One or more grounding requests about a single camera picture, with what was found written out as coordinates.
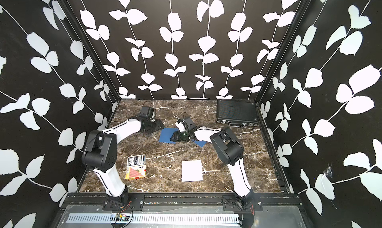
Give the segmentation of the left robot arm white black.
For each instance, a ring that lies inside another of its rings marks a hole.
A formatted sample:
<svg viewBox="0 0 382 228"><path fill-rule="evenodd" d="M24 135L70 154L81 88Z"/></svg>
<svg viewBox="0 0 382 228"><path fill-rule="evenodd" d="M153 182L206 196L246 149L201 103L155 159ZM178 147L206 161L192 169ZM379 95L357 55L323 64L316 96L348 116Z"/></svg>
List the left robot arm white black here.
<svg viewBox="0 0 382 228"><path fill-rule="evenodd" d="M98 176L105 188L104 210L122 210L130 202L128 188L122 182L115 165L117 144L137 132L153 133L162 130L164 125L155 116L156 111L153 107L143 106L138 115L112 128L90 132L82 155L82 163Z"/></svg>

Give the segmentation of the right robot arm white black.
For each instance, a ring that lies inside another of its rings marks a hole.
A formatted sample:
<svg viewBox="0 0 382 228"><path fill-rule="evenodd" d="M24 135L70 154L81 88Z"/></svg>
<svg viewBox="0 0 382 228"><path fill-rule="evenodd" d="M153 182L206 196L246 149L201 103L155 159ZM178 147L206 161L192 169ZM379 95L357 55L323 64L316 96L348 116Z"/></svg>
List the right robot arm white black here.
<svg viewBox="0 0 382 228"><path fill-rule="evenodd" d="M244 210L253 204L254 192L244 168L244 146L230 127L212 129L201 126L189 131L175 131L172 142L205 141L213 145L219 159L229 169L234 185L236 206Z"/></svg>

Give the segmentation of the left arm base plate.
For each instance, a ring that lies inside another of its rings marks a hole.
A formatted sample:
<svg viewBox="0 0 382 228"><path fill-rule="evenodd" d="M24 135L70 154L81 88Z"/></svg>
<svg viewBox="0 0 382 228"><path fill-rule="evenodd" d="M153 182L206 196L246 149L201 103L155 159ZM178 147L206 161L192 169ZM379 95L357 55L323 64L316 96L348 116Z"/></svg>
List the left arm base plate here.
<svg viewBox="0 0 382 228"><path fill-rule="evenodd" d="M106 201L104 203L104 206L102 208L103 211L122 211L123 209L127 208L134 211L142 211L142 207L144 204L144 195L139 194L125 194L121 197L113 197L113 196L106 196Z"/></svg>

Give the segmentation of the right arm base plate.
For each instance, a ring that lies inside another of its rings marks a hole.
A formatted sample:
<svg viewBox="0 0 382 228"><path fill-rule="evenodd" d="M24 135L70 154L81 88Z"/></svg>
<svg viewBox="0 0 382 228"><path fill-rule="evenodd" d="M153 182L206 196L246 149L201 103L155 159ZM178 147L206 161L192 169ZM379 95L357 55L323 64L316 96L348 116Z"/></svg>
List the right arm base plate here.
<svg viewBox="0 0 382 228"><path fill-rule="evenodd" d="M262 203L255 196L240 198L235 195L224 195L220 201L224 211L245 214L263 211Z"/></svg>

